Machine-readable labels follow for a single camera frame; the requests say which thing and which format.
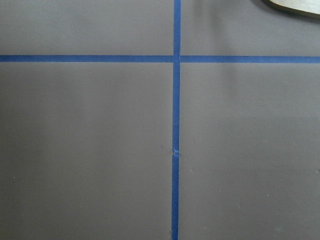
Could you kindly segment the brown paper table cover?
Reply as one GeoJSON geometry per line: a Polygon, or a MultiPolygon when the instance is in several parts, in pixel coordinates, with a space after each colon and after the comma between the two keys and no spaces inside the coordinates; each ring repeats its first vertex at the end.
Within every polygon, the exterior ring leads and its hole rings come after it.
{"type": "Polygon", "coordinates": [[[0,237],[319,239],[320,18],[1,1],[0,237]]]}

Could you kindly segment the wooden cup rack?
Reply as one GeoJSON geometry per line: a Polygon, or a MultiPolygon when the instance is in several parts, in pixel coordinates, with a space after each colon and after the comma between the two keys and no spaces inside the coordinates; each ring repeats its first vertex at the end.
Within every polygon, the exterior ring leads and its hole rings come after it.
{"type": "Polygon", "coordinates": [[[319,0],[264,0],[270,7],[297,15],[320,18],[319,0]]]}

